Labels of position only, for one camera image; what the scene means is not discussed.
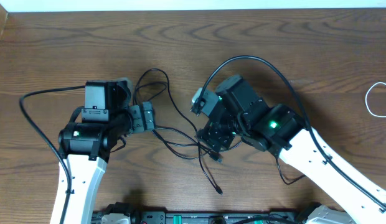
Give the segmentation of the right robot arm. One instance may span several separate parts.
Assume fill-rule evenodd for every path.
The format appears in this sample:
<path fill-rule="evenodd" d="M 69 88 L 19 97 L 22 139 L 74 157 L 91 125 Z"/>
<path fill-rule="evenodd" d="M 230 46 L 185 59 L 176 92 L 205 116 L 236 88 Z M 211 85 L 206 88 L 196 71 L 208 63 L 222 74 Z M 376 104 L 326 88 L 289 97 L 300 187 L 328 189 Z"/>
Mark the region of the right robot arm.
<path fill-rule="evenodd" d="M 230 147 L 236 136 L 302 172 L 333 198 L 356 223 L 386 223 L 386 209 L 348 182 L 354 182 L 386 205 L 386 190 L 337 154 L 314 128 L 286 105 L 269 107 L 250 84 L 234 75 L 215 91 L 199 88 L 192 98 L 208 117 L 197 138 L 215 152 Z"/>

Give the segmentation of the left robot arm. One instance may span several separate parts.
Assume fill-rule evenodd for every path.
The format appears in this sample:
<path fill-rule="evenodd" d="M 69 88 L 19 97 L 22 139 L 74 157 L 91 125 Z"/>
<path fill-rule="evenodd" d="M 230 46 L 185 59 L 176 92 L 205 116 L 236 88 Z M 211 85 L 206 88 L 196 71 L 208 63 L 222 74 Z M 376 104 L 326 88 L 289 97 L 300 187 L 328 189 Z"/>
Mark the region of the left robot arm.
<path fill-rule="evenodd" d="M 59 186 L 51 223 L 90 223 L 111 150 L 130 134 L 155 128 L 150 102 L 130 105 L 127 78 L 89 80 L 85 104 L 59 133 Z"/>

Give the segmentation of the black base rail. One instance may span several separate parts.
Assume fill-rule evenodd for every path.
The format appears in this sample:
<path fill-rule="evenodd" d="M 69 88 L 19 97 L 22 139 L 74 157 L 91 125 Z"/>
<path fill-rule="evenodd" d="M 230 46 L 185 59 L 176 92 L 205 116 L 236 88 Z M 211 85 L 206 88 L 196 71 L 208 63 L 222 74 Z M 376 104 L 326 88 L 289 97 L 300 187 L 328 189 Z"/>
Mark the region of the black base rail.
<path fill-rule="evenodd" d="M 313 203 L 302 212 L 291 209 L 259 212 L 176 212 L 159 207 L 138 210 L 129 203 L 120 202 L 93 213 L 91 222 L 94 224 L 355 223 L 346 212 L 332 210 L 320 203 Z"/>

